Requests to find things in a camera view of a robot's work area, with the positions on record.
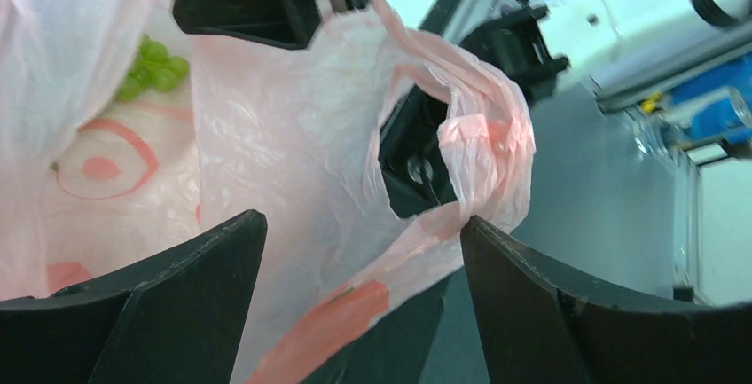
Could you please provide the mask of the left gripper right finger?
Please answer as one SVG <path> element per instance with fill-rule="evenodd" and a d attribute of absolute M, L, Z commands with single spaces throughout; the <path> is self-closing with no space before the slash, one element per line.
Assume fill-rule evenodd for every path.
<path fill-rule="evenodd" d="M 596 278 L 474 217 L 461 232 L 494 383 L 748 383 L 751 307 L 710 307 Z"/>

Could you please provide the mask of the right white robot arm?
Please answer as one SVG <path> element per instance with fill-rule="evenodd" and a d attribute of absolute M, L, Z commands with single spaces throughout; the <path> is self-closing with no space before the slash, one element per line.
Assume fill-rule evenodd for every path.
<path fill-rule="evenodd" d="M 315 0 L 175 0 L 188 35 L 223 35 L 306 49 L 322 22 Z M 467 24 L 460 46 L 498 67 L 536 101 L 623 54 L 684 30 L 728 30 L 751 17 L 751 0 L 550 0 Z"/>

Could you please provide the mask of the green fake grapes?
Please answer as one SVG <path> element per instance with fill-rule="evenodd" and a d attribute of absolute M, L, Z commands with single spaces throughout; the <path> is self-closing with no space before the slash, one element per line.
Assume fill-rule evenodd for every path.
<path fill-rule="evenodd" d="M 171 92 L 189 73 L 190 63 L 187 59 L 172 55 L 163 43 L 143 35 L 129 71 L 114 94 L 114 100 L 128 102 L 145 90 Z"/>

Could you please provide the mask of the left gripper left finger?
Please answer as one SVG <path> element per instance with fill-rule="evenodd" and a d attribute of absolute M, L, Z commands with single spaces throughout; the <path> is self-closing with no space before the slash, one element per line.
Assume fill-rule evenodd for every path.
<path fill-rule="evenodd" d="M 248 210 L 49 297 L 2 302 L 2 382 L 228 382 L 266 234 Z"/>

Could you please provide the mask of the pink plastic bag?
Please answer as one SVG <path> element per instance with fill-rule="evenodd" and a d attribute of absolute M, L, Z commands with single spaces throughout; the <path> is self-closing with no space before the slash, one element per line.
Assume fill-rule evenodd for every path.
<path fill-rule="evenodd" d="M 462 263 L 461 228 L 529 210 L 518 86 L 386 0 L 285 50 L 188 35 L 175 0 L 1 0 L 1 304 L 102 277 L 254 210 L 267 234 L 231 378 L 299 383 Z M 114 100 L 143 35 L 187 59 L 173 91 Z M 380 132 L 411 90 L 454 199 L 401 217 Z"/>

